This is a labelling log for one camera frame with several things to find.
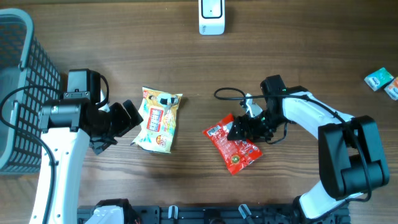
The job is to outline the yellow wet wipes pack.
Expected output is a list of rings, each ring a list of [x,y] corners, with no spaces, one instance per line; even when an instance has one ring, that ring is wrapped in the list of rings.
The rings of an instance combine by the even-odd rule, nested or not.
[[[143,118],[139,134],[132,145],[149,152],[169,154],[177,126],[177,111],[182,94],[171,94],[148,87],[142,88],[139,114]]]

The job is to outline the white barcode scanner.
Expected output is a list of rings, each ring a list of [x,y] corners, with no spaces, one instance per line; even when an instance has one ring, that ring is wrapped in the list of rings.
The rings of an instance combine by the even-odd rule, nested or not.
[[[225,29],[224,0],[198,0],[198,24],[201,35],[221,35]]]

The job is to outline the green packet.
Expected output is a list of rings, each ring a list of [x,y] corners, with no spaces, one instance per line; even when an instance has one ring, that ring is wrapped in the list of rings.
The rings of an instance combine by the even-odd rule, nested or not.
[[[365,83],[373,90],[378,91],[393,80],[393,76],[384,67],[364,78]]]

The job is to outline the red snack bag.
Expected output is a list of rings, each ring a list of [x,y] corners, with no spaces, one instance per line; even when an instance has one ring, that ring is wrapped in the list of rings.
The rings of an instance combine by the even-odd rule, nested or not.
[[[250,140],[230,141],[227,139],[233,127],[233,121],[234,116],[229,114],[216,125],[203,130],[203,134],[211,140],[221,154],[231,175],[237,174],[263,155],[261,150]]]

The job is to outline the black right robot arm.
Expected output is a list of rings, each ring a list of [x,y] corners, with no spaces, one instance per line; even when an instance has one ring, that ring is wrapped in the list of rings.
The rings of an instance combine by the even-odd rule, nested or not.
[[[273,144],[280,125],[298,124],[318,141],[319,182],[295,198],[291,223],[323,221],[350,202],[367,202],[374,189],[389,183],[390,173],[379,130],[370,116],[351,116],[317,100],[306,88],[285,86],[280,75],[261,82],[266,110],[249,106],[229,131],[229,140],[264,140]]]

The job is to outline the grey plastic shopping basket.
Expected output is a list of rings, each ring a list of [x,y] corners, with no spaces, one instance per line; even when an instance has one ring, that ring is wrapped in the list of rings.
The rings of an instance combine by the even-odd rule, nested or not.
[[[1,125],[1,174],[20,175],[40,170],[41,145],[38,112],[49,99],[58,98],[62,78],[34,34],[30,15],[21,9],[1,10],[1,99],[4,120],[30,134]]]

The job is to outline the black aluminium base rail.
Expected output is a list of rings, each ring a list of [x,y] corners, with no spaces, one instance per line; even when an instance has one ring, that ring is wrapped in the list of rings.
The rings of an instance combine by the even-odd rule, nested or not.
[[[220,218],[225,223],[246,223],[237,207],[179,207],[177,219],[169,218],[169,209],[159,206],[135,206],[135,212],[142,223],[209,223],[210,217]],[[250,206],[251,218],[257,224],[291,223],[291,206],[289,204],[271,204]],[[351,217],[347,206],[335,211],[318,223],[350,224]]]

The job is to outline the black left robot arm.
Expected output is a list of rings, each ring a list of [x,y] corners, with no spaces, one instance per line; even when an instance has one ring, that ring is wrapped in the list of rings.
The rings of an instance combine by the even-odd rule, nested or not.
[[[81,170],[87,149],[102,153],[142,123],[129,100],[108,105],[106,79],[84,69],[70,70],[67,89],[39,112],[42,160],[31,223],[77,223]]]

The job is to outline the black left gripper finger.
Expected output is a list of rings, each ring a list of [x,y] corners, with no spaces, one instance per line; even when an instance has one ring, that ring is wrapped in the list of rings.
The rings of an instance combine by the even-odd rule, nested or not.
[[[115,138],[98,138],[98,139],[90,139],[89,147],[93,150],[96,155],[101,154],[105,151],[110,145],[116,145],[118,142]]]
[[[144,119],[142,118],[136,107],[133,105],[131,100],[126,100],[123,103],[123,106],[130,116],[130,127],[134,128],[143,122]]]

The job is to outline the orange tissue pack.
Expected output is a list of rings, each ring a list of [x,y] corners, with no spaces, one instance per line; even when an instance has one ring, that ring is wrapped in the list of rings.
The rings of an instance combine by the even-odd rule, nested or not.
[[[398,77],[395,77],[385,88],[384,91],[389,95],[389,97],[397,101],[398,100]]]

